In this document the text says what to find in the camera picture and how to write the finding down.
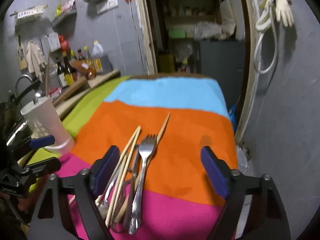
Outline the white gloves on wall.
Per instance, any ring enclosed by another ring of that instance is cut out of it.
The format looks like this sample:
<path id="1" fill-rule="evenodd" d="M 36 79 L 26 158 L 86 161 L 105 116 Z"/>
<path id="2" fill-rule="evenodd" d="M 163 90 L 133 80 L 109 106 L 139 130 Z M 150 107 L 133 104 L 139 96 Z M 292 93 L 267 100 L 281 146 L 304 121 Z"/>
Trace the white gloves on wall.
<path id="1" fill-rule="evenodd" d="M 259 8 L 262 9 L 262 14 L 256 22 L 255 28 L 257 31 L 265 32 L 271 27 L 272 20 L 277 22 L 282 21 L 285 27 L 292 27 L 294 25 L 293 13 L 289 1 L 291 0 L 276 0 L 275 8 L 272 9 L 272 17 L 269 12 L 269 5 L 271 0 L 262 0 L 259 3 Z"/>

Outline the dark grey cabinet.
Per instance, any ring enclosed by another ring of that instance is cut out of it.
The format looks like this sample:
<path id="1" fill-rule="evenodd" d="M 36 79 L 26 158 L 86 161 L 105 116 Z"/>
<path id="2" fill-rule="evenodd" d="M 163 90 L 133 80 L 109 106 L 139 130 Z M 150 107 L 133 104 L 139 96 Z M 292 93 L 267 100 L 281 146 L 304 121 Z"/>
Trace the dark grey cabinet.
<path id="1" fill-rule="evenodd" d="M 240 94 L 245 67 L 245 42 L 201 41 L 201 73 L 215 79 L 223 92 L 227 108 L 234 105 Z"/>

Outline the wall spice rack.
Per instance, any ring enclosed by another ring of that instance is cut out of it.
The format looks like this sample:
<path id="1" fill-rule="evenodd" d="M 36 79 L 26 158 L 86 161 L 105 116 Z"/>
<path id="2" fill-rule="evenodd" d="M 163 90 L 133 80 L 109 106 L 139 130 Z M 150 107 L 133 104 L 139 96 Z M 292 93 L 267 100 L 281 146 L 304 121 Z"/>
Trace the wall spice rack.
<path id="1" fill-rule="evenodd" d="M 77 13 L 75 0 L 67 0 L 64 6 L 59 3 L 56 9 L 55 18 L 52 20 L 51 25 L 53 28 L 62 23 L 67 17 Z"/>

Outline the multicolour striped cloth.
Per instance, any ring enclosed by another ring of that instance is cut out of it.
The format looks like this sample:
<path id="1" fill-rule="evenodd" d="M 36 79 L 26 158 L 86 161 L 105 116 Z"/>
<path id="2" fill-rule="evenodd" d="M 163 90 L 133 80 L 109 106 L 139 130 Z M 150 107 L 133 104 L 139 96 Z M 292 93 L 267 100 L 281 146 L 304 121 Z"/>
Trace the multicolour striped cloth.
<path id="1" fill-rule="evenodd" d="M 218 83 L 202 77 L 120 77 L 92 90 L 64 119 L 75 139 L 63 155 L 60 177 L 77 174 L 101 158 L 111 145 L 122 150 L 133 132 L 165 131 L 148 166 L 142 225 L 134 235 L 115 239 L 205 239 L 223 199 L 202 166 L 209 146 L 230 168 L 238 165 L 232 124 Z"/>

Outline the kitchen faucet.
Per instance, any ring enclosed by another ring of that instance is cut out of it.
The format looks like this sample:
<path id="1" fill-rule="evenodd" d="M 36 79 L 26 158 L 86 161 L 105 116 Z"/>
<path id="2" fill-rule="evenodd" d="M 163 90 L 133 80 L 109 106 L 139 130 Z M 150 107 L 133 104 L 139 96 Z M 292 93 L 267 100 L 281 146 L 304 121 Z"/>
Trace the kitchen faucet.
<path id="1" fill-rule="evenodd" d="M 20 86 L 21 82 L 28 81 L 27 85 L 23 85 L 22 87 Z M 21 103 L 22 99 L 30 93 L 32 90 L 37 91 L 40 87 L 41 81 L 38 78 L 32 78 L 31 76 L 27 74 L 21 75 L 16 83 L 15 83 L 15 102 L 14 105 L 17 106 Z"/>

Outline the wooden cutting board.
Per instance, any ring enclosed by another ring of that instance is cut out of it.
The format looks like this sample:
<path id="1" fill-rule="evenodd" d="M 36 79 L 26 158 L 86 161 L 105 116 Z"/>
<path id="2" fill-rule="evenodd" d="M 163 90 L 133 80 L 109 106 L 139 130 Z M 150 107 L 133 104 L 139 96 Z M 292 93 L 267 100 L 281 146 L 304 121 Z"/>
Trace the wooden cutting board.
<path id="1" fill-rule="evenodd" d="M 69 99 L 76 91 L 78 91 L 82 86 L 87 84 L 87 79 L 83 76 L 75 83 L 71 84 L 62 94 L 53 101 L 53 106 L 57 107 L 60 103 Z"/>

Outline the dark soy sauce bottle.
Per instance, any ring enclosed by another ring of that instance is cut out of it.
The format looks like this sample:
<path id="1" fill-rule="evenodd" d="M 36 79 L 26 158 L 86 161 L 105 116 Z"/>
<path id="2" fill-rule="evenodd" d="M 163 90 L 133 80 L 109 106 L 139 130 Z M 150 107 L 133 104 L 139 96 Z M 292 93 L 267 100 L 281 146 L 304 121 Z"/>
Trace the dark soy sauce bottle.
<path id="1" fill-rule="evenodd" d="M 65 51 L 62 52 L 62 57 L 65 65 L 65 71 L 64 71 L 65 81 L 68 86 L 71 86 L 74 83 L 74 79 L 71 71 L 71 65 L 69 64 L 67 53 Z"/>

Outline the hanging beige towel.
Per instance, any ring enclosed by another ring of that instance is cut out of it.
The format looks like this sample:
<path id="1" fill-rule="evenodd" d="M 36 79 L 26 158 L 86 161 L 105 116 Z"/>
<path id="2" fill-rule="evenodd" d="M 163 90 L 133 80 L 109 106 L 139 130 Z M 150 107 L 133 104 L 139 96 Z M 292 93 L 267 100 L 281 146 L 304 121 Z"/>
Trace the hanging beige towel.
<path id="1" fill-rule="evenodd" d="M 42 82 L 44 76 L 42 69 L 46 67 L 47 61 L 41 48 L 34 41 L 28 42 L 27 54 L 25 58 L 28 65 L 28 72 L 31 74 L 34 73 L 35 76 Z"/>

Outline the white plastic utensil holder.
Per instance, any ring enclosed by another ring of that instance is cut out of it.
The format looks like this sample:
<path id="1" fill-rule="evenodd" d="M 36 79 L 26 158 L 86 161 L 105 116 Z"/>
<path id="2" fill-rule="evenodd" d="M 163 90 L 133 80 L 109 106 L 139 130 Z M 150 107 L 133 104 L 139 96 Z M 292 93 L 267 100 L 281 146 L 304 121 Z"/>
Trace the white plastic utensil holder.
<path id="1" fill-rule="evenodd" d="M 49 96 L 39 98 L 37 103 L 29 102 L 21 114 L 35 137 L 52 135 L 55 138 L 52 145 L 45 147 L 49 152 L 66 154 L 74 147 L 74 139 L 63 127 Z"/>

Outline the steel fork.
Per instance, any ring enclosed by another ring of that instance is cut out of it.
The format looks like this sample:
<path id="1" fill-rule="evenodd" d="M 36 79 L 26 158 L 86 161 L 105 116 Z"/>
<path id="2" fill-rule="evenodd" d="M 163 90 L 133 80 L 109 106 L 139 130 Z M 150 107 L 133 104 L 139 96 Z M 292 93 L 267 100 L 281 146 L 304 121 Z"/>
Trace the steel fork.
<path id="1" fill-rule="evenodd" d="M 139 172 L 139 180 L 138 180 L 136 195 L 132 203 L 132 215 L 131 215 L 131 221 L 128 229 L 128 233 L 130 235 L 134 235 L 142 224 L 141 209 L 142 209 L 142 195 L 143 195 L 143 185 L 144 185 L 144 179 L 146 174 L 146 167 L 147 167 L 148 158 L 153 153 L 153 150 L 156 146 L 156 142 L 157 142 L 157 135 L 149 134 L 143 139 L 143 141 L 138 146 L 138 153 L 141 157 L 142 167 Z"/>

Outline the large oil jug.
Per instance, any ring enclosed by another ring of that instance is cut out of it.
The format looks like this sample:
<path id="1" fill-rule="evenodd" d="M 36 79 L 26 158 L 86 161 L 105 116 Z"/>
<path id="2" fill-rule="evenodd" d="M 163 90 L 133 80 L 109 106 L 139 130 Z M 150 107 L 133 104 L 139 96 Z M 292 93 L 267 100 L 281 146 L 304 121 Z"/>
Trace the large oil jug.
<path id="1" fill-rule="evenodd" d="M 104 49 L 102 45 L 99 43 L 98 40 L 95 40 L 93 43 L 93 50 L 92 50 L 92 59 L 94 62 L 95 70 L 97 73 L 103 72 L 101 57 L 104 54 Z"/>

